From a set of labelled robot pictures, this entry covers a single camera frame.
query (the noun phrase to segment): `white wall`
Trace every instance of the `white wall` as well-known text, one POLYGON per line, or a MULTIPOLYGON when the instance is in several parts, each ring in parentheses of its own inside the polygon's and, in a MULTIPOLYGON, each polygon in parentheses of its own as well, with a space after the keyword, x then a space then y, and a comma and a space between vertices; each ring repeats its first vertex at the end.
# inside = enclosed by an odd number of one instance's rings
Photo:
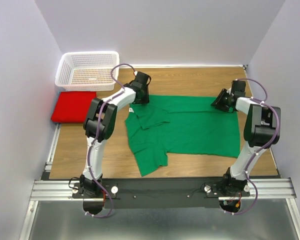
MULTIPOLYGON (((273 152, 283 177, 291 177, 300 211, 300 0, 286 0, 265 35, 248 75, 260 80, 269 103, 281 107, 281 136, 273 152)), ((260 90, 253 88, 260 97, 260 90)))
POLYGON ((61 51, 131 64, 247 64, 284 0, 35 0, 61 51))
POLYGON ((60 57, 33 0, 0 1, 0 240, 19 239, 44 169, 60 57))

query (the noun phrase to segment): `gray floor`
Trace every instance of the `gray floor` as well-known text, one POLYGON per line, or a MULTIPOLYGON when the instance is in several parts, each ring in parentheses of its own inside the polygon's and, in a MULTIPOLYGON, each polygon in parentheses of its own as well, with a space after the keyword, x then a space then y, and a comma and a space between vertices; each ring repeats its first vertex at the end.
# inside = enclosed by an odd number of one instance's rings
MULTIPOLYGON (((243 207, 251 204, 244 200, 243 207)), ((85 216, 81 201, 40 202, 31 240, 296 240, 285 199, 258 200, 246 214, 212 208, 118 209, 85 216)))

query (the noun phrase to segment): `wooden tabletop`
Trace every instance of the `wooden tabletop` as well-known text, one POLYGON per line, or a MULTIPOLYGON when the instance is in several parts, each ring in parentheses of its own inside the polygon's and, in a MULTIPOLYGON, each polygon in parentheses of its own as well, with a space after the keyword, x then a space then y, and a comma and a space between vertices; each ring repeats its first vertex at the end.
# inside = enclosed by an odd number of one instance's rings
MULTIPOLYGON (((179 96, 217 96, 220 91, 231 87, 231 82, 244 78, 241 67, 212 67, 212 68, 144 68, 138 71, 152 77, 149 93, 154 95, 179 96)), ((134 79, 131 69, 120 69, 119 81, 128 83, 134 79)), ((110 96, 120 89, 116 84, 114 91, 100 91, 98 98, 110 96)), ((246 87, 247 96, 251 96, 246 87)), ((117 114, 115 129, 105 146, 102 162, 104 178, 140 178, 140 172, 128 146, 125 119, 128 117, 129 106, 117 114)), ((243 146, 243 129, 246 116, 238 113, 243 146)), ((54 154, 50 179, 70 179, 79 177, 85 167, 87 140, 82 124, 62 124, 54 154)), ((215 177, 222 176, 235 158, 216 155, 192 155, 168 153, 168 166, 159 167, 145 178, 160 177, 215 177)), ((251 175, 274 176, 277 169, 272 155, 267 150, 258 160, 251 175)))

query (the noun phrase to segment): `wooden table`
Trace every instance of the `wooden table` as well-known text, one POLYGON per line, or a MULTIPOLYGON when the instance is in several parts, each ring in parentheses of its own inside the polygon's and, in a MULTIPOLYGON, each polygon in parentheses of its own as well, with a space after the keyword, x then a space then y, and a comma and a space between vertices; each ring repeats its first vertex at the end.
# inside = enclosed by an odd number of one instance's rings
MULTIPOLYGON (((231 87, 231 82, 244 78, 241 67, 213 68, 145 68, 138 71, 149 74, 152 82, 149 93, 155 95, 180 96, 217 96, 220 91, 231 87)), ((134 79, 131 69, 120 69, 119 80, 128 83, 134 79)), ((98 98, 107 97, 119 90, 116 84, 114 91, 100 91, 98 98)), ((247 96, 251 96, 246 87, 247 96)), ((128 106, 118 112, 113 135, 107 142, 102 162, 104 178, 140 178, 140 172, 128 146, 125 119, 128 117, 128 106)), ((238 114, 243 146, 243 129, 246 116, 238 114)), ((87 140, 82 124, 62 124, 54 154, 50 179, 70 179, 79 177, 84 169, 87 154, 87 140)), ((222 176, 235 158, 215 155, 191 155, 168 153, 168 166, 160 167, 148 174, 148 178, 160 177, 213 177, 222 176)), ((253 176, 274 176, 277 169, 269 150, 258 160, 251 171, 253 176)))

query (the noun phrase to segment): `folded green fabric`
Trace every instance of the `folded green fabric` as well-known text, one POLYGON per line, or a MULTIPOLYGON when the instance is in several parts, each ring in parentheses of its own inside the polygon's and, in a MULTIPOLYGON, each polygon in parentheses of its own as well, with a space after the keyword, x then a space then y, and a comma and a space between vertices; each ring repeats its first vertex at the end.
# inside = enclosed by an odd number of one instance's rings
POLYGON ((129 147, 142 176, 159 166, 167 166, 167 153, 238 157, 237 113, 210 106, 215 97, 150 95, 149 98, 148 104, 131 104, 125 120, 129 147))

